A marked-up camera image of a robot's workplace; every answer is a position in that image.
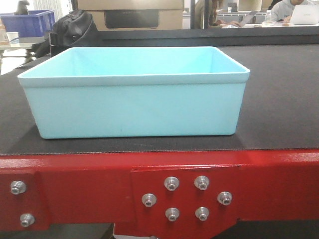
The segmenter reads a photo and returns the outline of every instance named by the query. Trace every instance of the person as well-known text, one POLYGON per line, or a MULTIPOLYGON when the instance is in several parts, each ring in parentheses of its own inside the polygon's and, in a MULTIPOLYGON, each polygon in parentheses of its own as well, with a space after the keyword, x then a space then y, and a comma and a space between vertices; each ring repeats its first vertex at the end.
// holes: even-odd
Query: person
POLYGON ((296 5, 314 5, 308 0, 282 0, 271 9, 271 20, 289 22, 296 5))
POLYGON ((274 5, 276 5, 277 3, 279 3, 281 0, 273 0, 270 4, 270 6, 268 7, 268 10, 273 9, 274 5))
MULTIPOLYGON (((209 23, 208 28, 222 27, 226 25, 234 25, 240 27, 240 24, 236 21, 226 23, 222 20, 216 20, 217 18, 217 7, 222 6, 223 0, 209 0, 209 23)), ((204 25, 204 5, 205 0, 198 0, 195 5, 195 29, 203 29, 204 25)))

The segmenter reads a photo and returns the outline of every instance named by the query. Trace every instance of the red steel beam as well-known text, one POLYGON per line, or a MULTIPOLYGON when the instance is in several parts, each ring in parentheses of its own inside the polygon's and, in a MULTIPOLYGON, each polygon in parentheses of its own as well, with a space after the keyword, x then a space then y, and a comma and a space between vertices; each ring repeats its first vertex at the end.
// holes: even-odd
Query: red steel beam
POLYGON ((50 224, 115 223, 118 235, 211 238, 238 220, 319 219, 319 150, 141 152, 0 156, 0 231, 45 230, 50 224), (198 176, 210 185, 201 191, 198 176), (168 191, 166 177, 179 187, 168 191), (26 183, 13 195, 12 181, 26 183), (229 191, 232 203, 217 202, 229 191), (147 208, 142 196, 157 203, 147 208), (175 222, 165 217, 178 208, 175 222), (210 211, 204 222, 195 210, 210 211), (19 217, 34 215, 23 228, 19 217))

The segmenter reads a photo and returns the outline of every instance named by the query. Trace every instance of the metal bolt head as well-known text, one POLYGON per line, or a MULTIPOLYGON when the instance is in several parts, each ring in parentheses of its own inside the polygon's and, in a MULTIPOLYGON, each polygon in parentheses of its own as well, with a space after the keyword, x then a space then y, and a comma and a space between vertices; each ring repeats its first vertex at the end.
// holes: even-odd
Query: metal bolt head
POLYGON ((14 195, 24 193, 26 191, 26 184, 22 181, 13 181, 10 184, 10 191, 14 195))
POLYGON ((198 217, 201 221, 206 221, 207 220, 207 215, 206 214, 201 214, 198 217))
POLYGON ((145 207, 150 208, 154 206, 156 203, 157 198, 154 194, 152 193, 146 193, 142 196, 142 203, 144 204, 145 207))
POLYGON ((176 177, 168 177, 164 181, 164 186, 169 191, 175 191, 179 186, 179 179, 176 177))
POLYGON ((21 226, 27 228, 35 222, 34 216, 32 214, 26 213, 20 216, 21 226))
POLYGON ((199 176, 195 179, 194 185, 201 191, 204 191, 208 188, 209 179, 206 176, 199 176))
POLYGON ((200 207, 195 211, 195 216, 204 222, 209 216, 209 209, 206 207, 200 207))
POLYGON ((179 210, 177 208, 168 208, 165 211, 165 216, 170 222, 175 222, 179 217, 179 210))
POLYGON ((221 192, 217 196, 217 201, 224 206, 228 206, 232 200, 233 200, 233 196, 231 195, 230 192, 221 192))
POLYGON ((175 215, 169 215, 169 217, 168 217, 168 220, 170 221, 170 222, 175 222, 176 221, 176 216, 175 215))

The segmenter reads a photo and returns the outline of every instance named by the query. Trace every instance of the bag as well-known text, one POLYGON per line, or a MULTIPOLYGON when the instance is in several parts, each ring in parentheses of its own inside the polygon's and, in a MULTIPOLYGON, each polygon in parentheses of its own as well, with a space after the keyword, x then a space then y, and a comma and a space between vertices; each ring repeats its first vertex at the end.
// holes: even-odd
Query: bag
POLYGON ((35 52, 39 58, 51 52, 54 56, 70 47, 100 46, 99 31, 90 13, 74 10, 60 18, 54 25, 49 37, 35 52))

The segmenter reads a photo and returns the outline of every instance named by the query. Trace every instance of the conveyor belt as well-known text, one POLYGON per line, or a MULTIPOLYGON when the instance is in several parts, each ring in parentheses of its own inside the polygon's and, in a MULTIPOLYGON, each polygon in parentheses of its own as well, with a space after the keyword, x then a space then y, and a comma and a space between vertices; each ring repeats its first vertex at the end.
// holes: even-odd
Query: conveyor belt
POLYGON ((17 75, 0 77, 0 154, 319 148, 318 45, 220 47, 251 70, 232 136, 42 139, 17 75))

